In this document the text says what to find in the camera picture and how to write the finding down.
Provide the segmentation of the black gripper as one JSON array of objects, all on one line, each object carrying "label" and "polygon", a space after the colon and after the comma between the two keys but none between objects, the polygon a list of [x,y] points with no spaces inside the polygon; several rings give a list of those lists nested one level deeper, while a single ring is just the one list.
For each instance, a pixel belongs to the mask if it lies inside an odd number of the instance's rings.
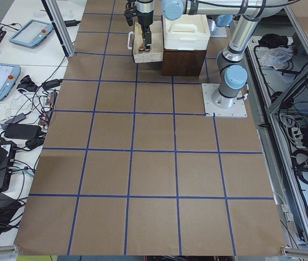
[{"label": "black gripper", "polygon": [[154,11],[149,13],[142,13],[140,11],[137,12],[137,20],[141,25],[142,29],[142,44],[143,46],[147,43],[152,44],[152,32],[150,30],[150,25],[153,23]]}]

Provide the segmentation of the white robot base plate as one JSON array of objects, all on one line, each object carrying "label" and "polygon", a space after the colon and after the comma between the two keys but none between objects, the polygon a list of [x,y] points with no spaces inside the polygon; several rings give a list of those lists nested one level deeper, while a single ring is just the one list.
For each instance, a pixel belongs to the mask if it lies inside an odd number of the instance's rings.
[{"label": "white robot base plate", "polygon": [[239,91],[234,98],[225,98],[219,93],[219,84],[202,84],[202,94],[206,117],[246,118],[247,111]]}]

